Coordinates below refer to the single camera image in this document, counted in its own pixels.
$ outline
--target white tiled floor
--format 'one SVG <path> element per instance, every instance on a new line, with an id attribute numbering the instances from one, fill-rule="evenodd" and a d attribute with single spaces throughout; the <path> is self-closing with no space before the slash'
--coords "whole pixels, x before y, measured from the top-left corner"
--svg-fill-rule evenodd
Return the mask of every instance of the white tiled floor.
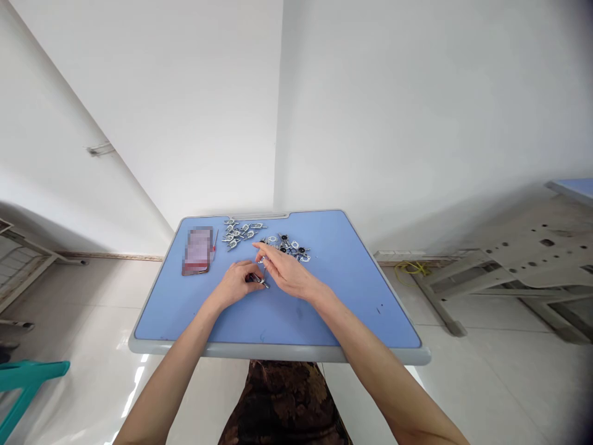
<path id="1" fill-rule="evenodd" d="M 160 357 L 129 351 L 127 339 L 160 267 L 150 261 L 93 259 L 54 265 L 2 316 L 34 321 L 16 360 L 70 360 L 46 383 L 9 444 L 109 444 Z M 459 299 L 453 314 L 468 337 L 451 337 L 418 288 L 385 273 L 432 362 L 417 373 L 429 394 L 475 444 L 572 443 L 582 423 L 588 347 L 565 344 L 516 300 Z M 169 435 L 172 444 L 216 443 L 243 389 L 247 360 L 202 358 Z M 355 443 L 395 441 L 348 365 L 323 364 Z"/>

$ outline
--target blurred phone screen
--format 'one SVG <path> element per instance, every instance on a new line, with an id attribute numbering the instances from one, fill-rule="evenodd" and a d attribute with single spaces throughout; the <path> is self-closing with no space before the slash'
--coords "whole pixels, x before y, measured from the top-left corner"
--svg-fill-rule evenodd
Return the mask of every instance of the blurred phone screen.
<path id="1" fill-rule="evenodd" d="M 195 275 L 208 272 L 210 252 L 212 251 L 212 229 L 196 228 L 190 230 L 185 246 L 182 275 Z"/>

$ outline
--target hand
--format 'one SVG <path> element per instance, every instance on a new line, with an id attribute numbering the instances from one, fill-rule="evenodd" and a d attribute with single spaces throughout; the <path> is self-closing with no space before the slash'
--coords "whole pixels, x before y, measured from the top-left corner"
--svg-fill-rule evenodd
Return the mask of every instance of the hand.
<path id="1" fill-rule="evenodd" d="M 265 286 L 263 284 L 254 281 L 245 281 L 247 275 L 250 273 L 260 278 L 264 277 L 257 264 L 252 263 L 250 260 L 232 263 L 208 299 L 216 302 L 221 310 L 224 310 L 250 292 L 264 289 Z"/>
<path id="2" fill-rule="evenodd" d="M 278 287 L 287 294 L 311 302 L 315 297 L 332 293 L 327 285 L 315 278 L 293 256 L 262 242 L 253 245 L 259 249 L 255 261 L 263 258 L 264 266 Z"/>

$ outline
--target white wall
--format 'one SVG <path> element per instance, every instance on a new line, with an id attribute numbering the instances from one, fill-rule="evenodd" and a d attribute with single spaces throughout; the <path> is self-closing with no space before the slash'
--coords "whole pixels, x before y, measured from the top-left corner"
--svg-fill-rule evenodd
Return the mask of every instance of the white wall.
<path id="1" fill-rule="evenodd" d="M 79 252 L 163 255 L 172 230 L 10 4 L 0 1 L 0 216 Z"/>
<path id="2" fill-rule="evenodd" d="M 553 178 L 593 174 L 587 2 L 295 1 L 276 208 L 343 208 L 372 250 L 475 247 Z"/>
<path id="3" fill-rule="evenodd" d="M 271 209 L 282 2 L 12 4 L 172 227 Z"/>

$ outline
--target desk top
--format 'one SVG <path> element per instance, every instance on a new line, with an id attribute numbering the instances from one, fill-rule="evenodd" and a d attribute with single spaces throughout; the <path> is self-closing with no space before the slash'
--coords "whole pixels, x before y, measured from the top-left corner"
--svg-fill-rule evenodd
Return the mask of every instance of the desk top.
<path id="1" fill-rule="evenodd" d="M 221 242 L 226 219 L 226 216 L 213 216 L 182 220 L 130 337 L 132 350 L 146 352 L 151 342 L 151 350 L 159 353 L 155 346 L 171 344 L 181 335 L 231 263 L 254 259 L 257 251 L 250 241 L 241 242 L 227 252 L 225 243 Z M 278 237 L 278 233 L 282 233 L 302 247 L 310 248 L 311 260 L 303 265 L 330 286 L 383 343 L 394 350 L 405 349 L 422 355 L 422 360 L 409 359 L 407 364 L 428 362 L 429 352 L 422 346 L 395 292 L 343 211 L 297 212 L 284 218 L 264 217 L 250 221 L 268 226 L 260 229 L 253 240 Z M 212 226 L 215 231 L 219 230 L 216 258 L 207 273 L 182 276 L 187 233 L 195 226 Z M 341 351 L 336 338 L 309 303 L 280 290 L 269 274 L 266 278 L 270 289 L 247 295 L 221 314 L 212 329 L 205 355 L 271 358 L 269 354 L 263 357 L 256 353 L 262 349 L 254 349 L 254 345 L 274 345 L 276 348 L 268 351 L 276 352 L 281 347 L 291 351 L 291 357 L 295 351 L 311 347 Z M 272 354 L 274 358 L 282 360 L 276 352 Z M 289 359 L 303 360 L 304 356 Z M 343 360 L 340 356 L 335 360 L 325 358 L 325 361 Z"/>
<path id="2" fill-rule="evenodd" d="M 554 192 L 593 207 L 593 178 L 558 179 L 546 183 L 545 186 Z"/>

